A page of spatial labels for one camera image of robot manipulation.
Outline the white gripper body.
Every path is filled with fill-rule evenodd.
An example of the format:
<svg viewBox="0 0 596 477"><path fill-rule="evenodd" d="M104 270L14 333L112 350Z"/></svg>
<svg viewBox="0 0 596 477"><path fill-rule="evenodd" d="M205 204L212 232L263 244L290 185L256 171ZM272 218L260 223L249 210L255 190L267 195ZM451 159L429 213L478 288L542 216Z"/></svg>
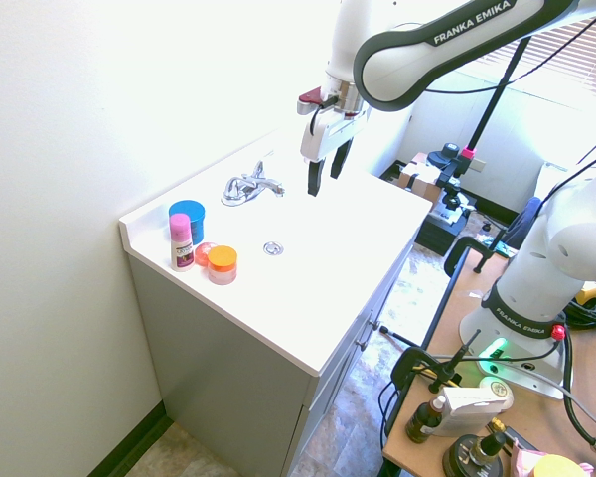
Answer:
<svg viewBox="0 0 596 477"><path fill-rule="evenodd" d="M300 153L305 160L319 162L353 139L366 126L371 109L346 116L333 108L320 111L305 126Z"/></svg>

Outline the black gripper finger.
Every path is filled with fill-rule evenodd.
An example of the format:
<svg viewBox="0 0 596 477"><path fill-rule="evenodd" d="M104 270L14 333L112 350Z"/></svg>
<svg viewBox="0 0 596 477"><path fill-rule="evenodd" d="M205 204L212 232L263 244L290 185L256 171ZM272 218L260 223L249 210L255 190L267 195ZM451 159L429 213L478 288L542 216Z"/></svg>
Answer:
<svg viewBox="0 0 596 477"><path fill-rule="evenodd" d="M308 185L307 192L310 196L316 197L321 188L322 171L326 160L308 162Z"/></svg>
<svg viewBox="0 0 596 477"><path fill-rule="evenodd" d="M349 155L350 149L352 146L352 140L349 139L348 141L346 141L344 144L342 144L340 147L337 148L335 157L334 157L334 161L332 163L331 166L331 170L330 170L330 177L333 179L338 179L344 164L346 162L346 159Z"/></svg>

